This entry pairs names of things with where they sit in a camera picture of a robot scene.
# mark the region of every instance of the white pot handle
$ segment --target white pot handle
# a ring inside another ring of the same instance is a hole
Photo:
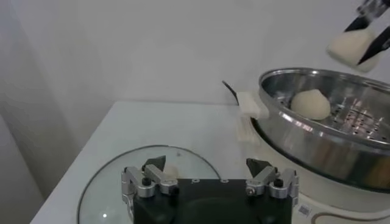
[[[238,92],[237,99],[241,114],[255,119],[269,118],[269,110],[261,101],[258,94],[251,92]]]

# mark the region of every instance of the glass lid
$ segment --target glass lid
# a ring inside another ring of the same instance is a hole
[[[94,174],[80,198],[77,223],[132,223],[126,204],[122,201],[121,171],[127,166],[140,169],[147,159],[158,156],[166,156],[165,168],[177,169],[178,178],[219,178],[216,169],[208,161],[188,149],[168,145],[133,149],[113,158]]]

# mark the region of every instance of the label sticker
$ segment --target label sticker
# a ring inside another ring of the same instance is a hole
[[[300,214],[302,214],[303,216],[308,217],[310,215],[311,208],[309,206],[306,206],[306,205],[300,205],[298,212]]]

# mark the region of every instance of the pot rim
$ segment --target pot rim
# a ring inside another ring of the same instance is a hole
[[[262,87],[262,83],[264,80],[266,80],[269,77],[272,77],[274,75],[280,75],[280,74],[292,74],[292,73],[300,73],[300,74],[313,74],[313,75],[325,75],[325,76],[332,76],[337,75],[340,79],[348,80],[348,82],[355,82],[359,84],[363,84],[366,86],[369,86],[370,88],[373,88],[377,91],[381,91],[383,93],[390,94],[390,85],[384,82],[367,79],[358,75],[352,75],[348,73],[343,72],[336,72],[331,70],[325,70],[325,69],[313,69],[313,68],[305,68],[305,67],[296,67],[296,68],[279,68],[279,69],[273,69],[269,70],[265,73],[263,73],[258,81],[259,84],[259,96],[263,100],[265,98],[267,102],[267,106],[269,107],[269,104],[272,105],[272,107],[278,109],[279,111],[283,112],[285,115],[289,116],[290,123],[293,125],[299,126],[302,128],[302,124],[305,125],[306,131],[309,131],[309,128],[312,128],[316,131],[310,131],[314,135],[323,135],[323,133],[326,133],[330,136],[336,136],[341,139],[346,139],[352,142],[356,142],[362,145],[366,145],[368,147],[373,147],[374,150],[369,150],[371,153],[380,153],[390,156],[390,142],[382,142],[378,140],[373,139],[363,139],[354,135],[348,135],[347,133],[344,133],[342,131],[339,131],[337,129],[328,127],[326,125],[320,124],[316,121],[312,121],[311,119],[305,118],[292,110],[288,109],[287,107],[284,107],[280,103],[278,103],[273,97],[271,97]]]

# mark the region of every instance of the white dough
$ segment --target white dough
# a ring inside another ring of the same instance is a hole
[[[369,72],[377,65],[380,54],[373,56],[360,65],[358,63],[374,40],[375,34],[369,29],[344,32],[332,40],[327,51],[333,59],[357,71]]]
[[[179,177],[179,170],[177,169],[176,166],[165,166],[164,173],[173,178]]]
[[[330,114],[330,103],[318,89],[312,89],[296,94],[291,110],[305,118],[323,120]]]

